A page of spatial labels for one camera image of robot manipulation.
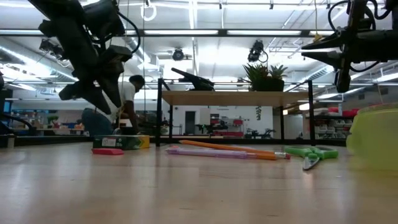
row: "blue jeans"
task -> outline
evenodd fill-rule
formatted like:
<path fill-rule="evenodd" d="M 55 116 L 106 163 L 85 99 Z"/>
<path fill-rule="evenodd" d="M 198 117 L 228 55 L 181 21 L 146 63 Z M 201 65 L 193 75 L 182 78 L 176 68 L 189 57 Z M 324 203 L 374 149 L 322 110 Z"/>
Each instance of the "blue jeans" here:
<path fill-rule="evenodd" d="M 81 114 L 81 122 L 85 126 L 90 136 L 112 135 L 112 123 L 104 115 L 95 112 L 93 109 L 86 108 Z"/>

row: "scissors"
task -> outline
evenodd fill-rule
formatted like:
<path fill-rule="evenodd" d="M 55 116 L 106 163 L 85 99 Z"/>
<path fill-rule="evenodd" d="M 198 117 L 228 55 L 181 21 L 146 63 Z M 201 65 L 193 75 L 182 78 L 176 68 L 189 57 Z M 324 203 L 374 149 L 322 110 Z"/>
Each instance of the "scissors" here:
<path fill-rule="evenodd" d="M 324 159 L 335 159 L 338 157 L 338 151 L 327 147 L 313 146 L 287 146 L 285 152 L 294 156 L 304 158 L 303 170 L 310 170 Z"/>

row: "green box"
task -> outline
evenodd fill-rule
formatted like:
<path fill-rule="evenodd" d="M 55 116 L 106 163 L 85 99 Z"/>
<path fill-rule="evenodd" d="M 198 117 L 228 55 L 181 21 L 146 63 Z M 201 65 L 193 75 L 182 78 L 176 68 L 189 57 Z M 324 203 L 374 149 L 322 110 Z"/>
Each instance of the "green box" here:
<path fill-rule="evenodd" d="M 93 148 L 112 148 L 124 150 L 145 149 L 149 147 L 149 136 L 144 135 L 111 135 L 95 136 Z"/>

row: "red eraser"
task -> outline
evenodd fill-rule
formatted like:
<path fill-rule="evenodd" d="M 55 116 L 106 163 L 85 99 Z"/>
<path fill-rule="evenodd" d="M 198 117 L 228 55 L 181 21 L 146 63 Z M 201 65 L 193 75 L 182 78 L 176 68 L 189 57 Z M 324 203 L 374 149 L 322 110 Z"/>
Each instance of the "red eraser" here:
<path fill-rule="evenodd" d="M 124 152 L 121 149 L 107 149 L 107 148 L 102 148 L 102 149 L 92 149 L 91 150 L 93 154 L 98 154 L 98 155 L 123 155 Z"/>

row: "plant pot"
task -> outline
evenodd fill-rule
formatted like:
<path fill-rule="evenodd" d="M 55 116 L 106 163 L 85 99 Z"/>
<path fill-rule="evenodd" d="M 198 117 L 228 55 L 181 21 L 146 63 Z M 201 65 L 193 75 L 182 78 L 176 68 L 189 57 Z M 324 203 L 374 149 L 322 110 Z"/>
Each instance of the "plant pot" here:
<path fill-rule="evenodd" d="M 285 81 L 276 78 L 266 78 L 264 82 L 252 83 L 251 91 L 283 91 Z"/>

